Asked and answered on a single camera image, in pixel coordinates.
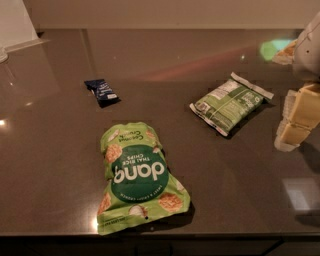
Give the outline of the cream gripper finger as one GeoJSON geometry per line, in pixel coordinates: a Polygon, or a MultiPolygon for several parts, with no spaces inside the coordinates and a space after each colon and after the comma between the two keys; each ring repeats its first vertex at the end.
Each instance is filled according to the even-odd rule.
{"type": "Polygon", "coordinates": [[[289,90],[283,117],[296,126],[315,128],[320,123],[320,84],[305,83],[298,91],[289,90]]]}
{"type": "Polygon", "coordinates": [[[282,120],[276,132],[274,146],[279,151],[291,152],[298,148],[309,135],[309,130],[282,120]]]}

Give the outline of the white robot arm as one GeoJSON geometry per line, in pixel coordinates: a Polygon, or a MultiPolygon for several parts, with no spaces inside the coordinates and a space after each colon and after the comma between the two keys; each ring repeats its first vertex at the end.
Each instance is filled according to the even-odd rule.
{"type": "Polygon", "coordinates": [[[304,85],[298,91],[289,90],[285,97],[274,141],[282,152],[298,148],[320,123],[320,13],[297,39],[293,73],[304,85]]]}

